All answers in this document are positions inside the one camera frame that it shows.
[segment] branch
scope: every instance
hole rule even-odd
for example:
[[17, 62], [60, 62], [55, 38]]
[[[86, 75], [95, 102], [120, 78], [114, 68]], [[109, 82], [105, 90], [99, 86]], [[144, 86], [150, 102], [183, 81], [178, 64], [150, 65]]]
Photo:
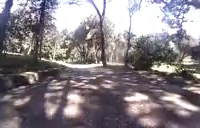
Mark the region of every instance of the branch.
[[102, 19], [102, 15], [101, 15], [101, 13], [100, 13], [98, 7], [96, 6], [95, 2], [94, 2], [93, 0], [88, 0], [88, 2], [90, 2], [90, 3], [94, 6], [94, 8], [95, 8], [95, 10], [96, 10], [96, 12], [97, 12], [97, 14], [98, 14], [98, 16]]
[[102, 17], [105, 17], [105, 10], [106, 10], [106, 0], [103, 0], [103, 11], [102, 11]]

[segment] bright sky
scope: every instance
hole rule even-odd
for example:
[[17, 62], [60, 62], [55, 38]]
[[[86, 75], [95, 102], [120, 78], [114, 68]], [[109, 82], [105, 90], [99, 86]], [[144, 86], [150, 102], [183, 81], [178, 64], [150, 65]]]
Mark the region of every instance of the bright sky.
[[[0, 0], [0, 11], [4, 6], [5, 0]], [[67, 5], [66, 0], [61, 0], [59, 8], [56, 10], [55, 18], [56, 25], [59, 30], [67, 28], [72, 31], [77, 28], [82, 19], [85, 17], [96, 14], [96, 11], [89, 3], [83, 3], [80, 6]], [[96, 4], [102, 8], [102, 1], [95, 0]], [[116, 32], [124, 32], [128, 30], [129, 19], [127, 11], [127, 0], [112, 0], [107, 3], [106, 16], [115, 24]], [[137, 12], [133, 17], [132, 31], [136, 35], [143, 35], [149, 33], [158, 33], [162, 30], [172, 32], [166, 24], [161, 22], [163, 13], [160, 11], [158, 5], [147, 5], [143, 3], [141, 11]], [[185, 24], [187, 33], [195, 37], [200, 36], [200, 12], [191, 11], [188, 14], [188, 19], [191, 22]]]

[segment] dirt ground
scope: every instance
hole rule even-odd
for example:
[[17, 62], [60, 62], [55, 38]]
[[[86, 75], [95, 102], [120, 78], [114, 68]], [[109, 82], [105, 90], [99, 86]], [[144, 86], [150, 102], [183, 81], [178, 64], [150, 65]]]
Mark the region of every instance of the dirt ground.
[[0, 96], [0, 128], [200, 128], [200, 82], [121, 66], [62, 75]]

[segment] bush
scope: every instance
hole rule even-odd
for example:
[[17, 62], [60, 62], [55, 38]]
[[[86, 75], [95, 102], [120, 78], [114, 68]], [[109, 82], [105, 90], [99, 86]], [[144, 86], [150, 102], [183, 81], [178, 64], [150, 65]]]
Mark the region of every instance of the bush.
[[170, 63], [176, 60], [176, 53], [169, 45], [169, 38], [160, 35], [141, 36], [131, 51], [130, 61], [136, 70], [149, 70], [154, 63]]

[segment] path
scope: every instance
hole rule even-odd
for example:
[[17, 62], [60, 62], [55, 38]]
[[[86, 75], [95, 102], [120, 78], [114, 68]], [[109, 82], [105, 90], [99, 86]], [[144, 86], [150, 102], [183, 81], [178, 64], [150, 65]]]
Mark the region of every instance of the path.
[[0, 128], [200, 128], [200, 83], [114, 66], [0, 96]]

